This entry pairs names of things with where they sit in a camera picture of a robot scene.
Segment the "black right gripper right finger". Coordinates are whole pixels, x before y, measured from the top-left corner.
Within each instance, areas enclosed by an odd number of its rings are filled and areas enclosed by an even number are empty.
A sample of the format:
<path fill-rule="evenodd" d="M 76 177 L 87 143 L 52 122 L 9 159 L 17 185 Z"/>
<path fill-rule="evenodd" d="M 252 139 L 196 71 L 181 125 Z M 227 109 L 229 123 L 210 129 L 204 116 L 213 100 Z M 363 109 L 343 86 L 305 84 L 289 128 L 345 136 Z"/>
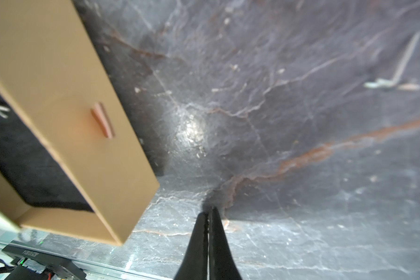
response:
<path fill-rule="evenodd" d="M 210 280 L 241 280 L 226 238 L 219 211 L 209 213 L 209 273 Z"/>

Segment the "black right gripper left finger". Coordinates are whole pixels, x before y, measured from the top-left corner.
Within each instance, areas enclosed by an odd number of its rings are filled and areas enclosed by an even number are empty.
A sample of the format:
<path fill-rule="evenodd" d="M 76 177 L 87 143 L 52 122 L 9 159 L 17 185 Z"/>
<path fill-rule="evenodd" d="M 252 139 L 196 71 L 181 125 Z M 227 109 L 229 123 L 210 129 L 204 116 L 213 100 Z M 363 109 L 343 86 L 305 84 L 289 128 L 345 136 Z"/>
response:
<path fill-rule="evenodd" d="M 197 216 L 184 259 L 174 280 L 206 280 L 208 265 L 208 215 Z"/>

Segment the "cream square gift box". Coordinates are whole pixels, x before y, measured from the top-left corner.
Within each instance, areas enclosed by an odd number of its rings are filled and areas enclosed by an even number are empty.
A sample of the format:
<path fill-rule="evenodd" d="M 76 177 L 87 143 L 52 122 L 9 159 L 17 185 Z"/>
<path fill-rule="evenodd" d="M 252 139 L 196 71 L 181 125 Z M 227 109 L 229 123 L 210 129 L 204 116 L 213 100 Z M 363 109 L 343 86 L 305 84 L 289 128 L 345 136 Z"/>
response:
<path fill-rule="evenodd" d="M 91 207 L 35 208 L 0 173 L 0 229 L 123 245 L 159 182 L 71 1 L 0 1 L 0 95 Z"/>

